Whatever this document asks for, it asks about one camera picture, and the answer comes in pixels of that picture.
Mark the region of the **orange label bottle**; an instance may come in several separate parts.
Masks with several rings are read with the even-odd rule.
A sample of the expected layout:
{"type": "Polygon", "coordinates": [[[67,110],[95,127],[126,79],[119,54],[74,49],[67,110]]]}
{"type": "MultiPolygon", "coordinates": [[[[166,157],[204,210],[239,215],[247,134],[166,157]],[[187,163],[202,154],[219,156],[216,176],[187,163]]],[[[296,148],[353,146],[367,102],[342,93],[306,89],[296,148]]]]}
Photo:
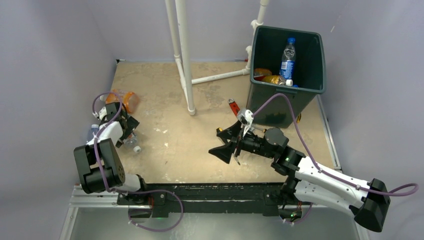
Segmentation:
{"type": "Polygon", "coordinates": [[[133,114],[136,111],[140,99],[135,92],[121,89],[112,89],[111,91],[114,94],[110,93],[106,97],[106,104],[122,102],[129,114],[133,114]]]}

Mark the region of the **blue white label bottle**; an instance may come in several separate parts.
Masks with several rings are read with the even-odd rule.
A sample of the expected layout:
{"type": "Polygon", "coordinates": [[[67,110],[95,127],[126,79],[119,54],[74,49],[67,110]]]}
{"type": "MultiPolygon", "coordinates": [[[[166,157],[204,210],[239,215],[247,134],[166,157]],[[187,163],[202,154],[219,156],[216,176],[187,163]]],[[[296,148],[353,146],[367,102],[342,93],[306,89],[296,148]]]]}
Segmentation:
{"type": "Polygon", "coordinates": [[[132,132],[126,139],[123,140],[124,146],[135,153],[141,152],[137,135],[132,132]]]}

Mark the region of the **orange juice bottle white cap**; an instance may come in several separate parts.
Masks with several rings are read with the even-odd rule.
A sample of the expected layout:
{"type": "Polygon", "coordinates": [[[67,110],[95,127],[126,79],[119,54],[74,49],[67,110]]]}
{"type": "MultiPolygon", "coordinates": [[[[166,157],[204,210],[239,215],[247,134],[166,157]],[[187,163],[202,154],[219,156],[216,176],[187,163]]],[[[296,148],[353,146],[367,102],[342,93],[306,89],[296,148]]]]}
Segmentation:
{"type": "Polygon", "coordinates": [[[257,81],[261,81],[263,78],[271,75],[272,72],[266,68],[255,68],[253,70],[253,78],[257,81]]]}

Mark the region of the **clear water bottle edge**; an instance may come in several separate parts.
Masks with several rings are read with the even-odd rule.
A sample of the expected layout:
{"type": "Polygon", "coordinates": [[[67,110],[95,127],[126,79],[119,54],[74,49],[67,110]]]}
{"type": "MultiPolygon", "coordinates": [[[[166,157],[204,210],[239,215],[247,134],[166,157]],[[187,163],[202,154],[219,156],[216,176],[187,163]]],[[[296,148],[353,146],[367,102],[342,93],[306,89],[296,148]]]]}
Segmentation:
{"type": "Polygon", "coordinates": [[[86,137],[86,142],[87,143],[89,143],[96,136],[96,134],[99,131],[99,128],[100,127],[99,127],[98,124],[92,124],[90,126],[90,129],[88,130],[87,137],[86,137]]]}

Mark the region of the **amber tea bottle red label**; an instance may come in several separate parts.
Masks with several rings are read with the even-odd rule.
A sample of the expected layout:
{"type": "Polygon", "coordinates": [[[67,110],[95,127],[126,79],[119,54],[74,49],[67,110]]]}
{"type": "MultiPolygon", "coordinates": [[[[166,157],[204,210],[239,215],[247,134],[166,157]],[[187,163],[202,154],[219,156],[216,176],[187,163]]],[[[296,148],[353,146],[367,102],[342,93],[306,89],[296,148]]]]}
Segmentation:
{"type": "Polygon", "coordinates": [[[292,79],[286,79],[281,75],[268,75],[265,76],[262,80],[264,83],[274,84],[274,85],[281,85],[281,86],[293,86],[293,80],[292,79]]]}

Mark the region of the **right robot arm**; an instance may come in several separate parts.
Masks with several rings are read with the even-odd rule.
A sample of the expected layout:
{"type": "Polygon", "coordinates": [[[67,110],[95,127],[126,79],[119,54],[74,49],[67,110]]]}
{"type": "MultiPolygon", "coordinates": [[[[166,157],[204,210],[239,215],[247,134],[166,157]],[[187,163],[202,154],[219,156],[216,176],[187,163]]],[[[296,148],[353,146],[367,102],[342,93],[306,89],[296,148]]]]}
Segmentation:
{"type": "Polygon", "coordinates": [[[284,202],[323,205],[346,213],[370,231],[382,232],[391,200],[381,180],[360,180],[314,164],[310,156],[290,147],[289,139],[276,127],[260,137],[250,130],[244,132],[237,121],[226,129],[218,128],[216,135],[225,144],[208,152],[226,164],[242,151],[272,159],[271,167],[286,177],[278,193],[284,202]]]}

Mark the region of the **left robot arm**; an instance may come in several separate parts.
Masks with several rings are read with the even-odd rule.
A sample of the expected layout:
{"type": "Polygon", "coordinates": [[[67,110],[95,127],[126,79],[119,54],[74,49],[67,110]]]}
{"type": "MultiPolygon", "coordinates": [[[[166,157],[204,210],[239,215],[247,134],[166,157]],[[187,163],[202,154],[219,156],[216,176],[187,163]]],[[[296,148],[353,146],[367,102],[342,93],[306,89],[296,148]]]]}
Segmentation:
{"type": "Polygon", "coordinates": [[[107,103],[100,110],[99,119],[100,124],[93,126],[88,142],[73,151],[83,191],[87,194],[130,192],[129,197],[136,204],[146,203],[149,191],[144,180],[126,173],[117,152],[122,146],[135,153],[141,151],[135,134],[139,121],[119,102],[107,103]]]}

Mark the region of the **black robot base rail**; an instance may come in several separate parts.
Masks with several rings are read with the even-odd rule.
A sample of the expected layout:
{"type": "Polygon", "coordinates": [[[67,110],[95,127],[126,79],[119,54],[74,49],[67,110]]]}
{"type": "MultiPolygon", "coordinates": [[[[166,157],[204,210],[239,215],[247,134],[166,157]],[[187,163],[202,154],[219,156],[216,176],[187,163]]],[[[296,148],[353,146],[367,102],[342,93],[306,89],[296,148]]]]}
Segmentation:
{"type": "Polygon", "coordinates": [[[261,214],[292,222],[309,207],[294,197],[282,182],[254,183],[149,183],[148,194],[119,194],[117,204],[147,207],[154,218],[170,213],[261,214]]]}

